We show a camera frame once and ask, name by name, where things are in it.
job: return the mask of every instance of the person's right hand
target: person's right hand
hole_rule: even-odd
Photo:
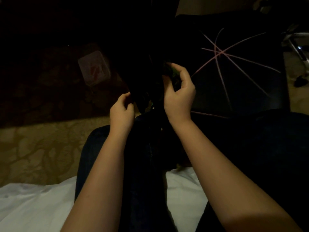
[[[181,88],[174,91],[168,76],[162,76],[164,82],[164,109],[172,126],[191,120],[191,106],[195,97],[195,86],[188,71],[175,63],[171,66],[180,73]]]

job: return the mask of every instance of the black fabric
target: black fabric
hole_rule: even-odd
[[[177,31],[174,31],[169,41],[172,44],[167,55],[173,62],[186,67],[192,76],[197,91],[192,111],[236,117],[270,109],[289,110],[280,31],[270,19],[255,11],[180,15],[175,19],[174,28]],[[218,56],[218,65],[222,79],[215,59],[198,71],[214,57],[213,51],[201,49],[215,48],[205,35],[221,50],[255,36],[226,53],[272,69],[230,56],[242,72],[221,54]]]
[[[304,230],[309,199],[309,116],[271,110],[258,115],[222,119],[192,115],[205,135],[245,175],[269,194]],[[125,175],[120,231],[175,231],[164,198],[156,143],[156,113],[137,118],[125,149]],[[77,198],[109,133],[94,130],[83,148],[76,182]],[[222,231],[210,204],[197,231]]]

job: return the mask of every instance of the leg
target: leg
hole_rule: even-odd
[[[162,173],[156,166],[152,127],[137,119],[125,148],[124,188],[119,231],[175,231],[168,216]],[[83,148],[75,198],[109,133],[109,126],[95,129]]]
[[[208,133],[211,141],[307,230],[309,116],[270,112],[246,121],[224,121],[216,129],[223,132]],[[212,208],[206,207],[197,231],[217,228],[218,220],[208,220],[213,216]]]

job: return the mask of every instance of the floor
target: floor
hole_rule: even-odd
[[[76,175],[88,135],[109,124],[110,107],[127,91],[112,65],[110,81],[85,85],[77,59],[95,50],[94,43],[50,47],[0,64],[0,186],[56,184]],[[309,115],[309,85],[293,86],[303,65],[293,52],[284,58],[291,110]]]

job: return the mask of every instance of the black surface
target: black surface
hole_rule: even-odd
[[[226,56],[218,56],[218,63],[230,105],[220,79],[216,61],[212,60],[198,73],[192,76],[197,93],[192,111],[234,117],[249,115],[270,109],[289,109],[289,98],[283,54],[280,44],[280,32],[264,19],[260,13],[231,12],[224,14],[192,16],[180,15],[175,19],[175,29],[170,47],[170,58],[173,62],[187,68],[190,75],[208,60],[214,57],[210,40],[218,37],[217,46],[225,50],[229,46],[255,36],[226,51],[257,63],[272,67],[256,65],[244,60],[231,59],[260,86],[268,95],[258,88],[243,72],[241,72]]]

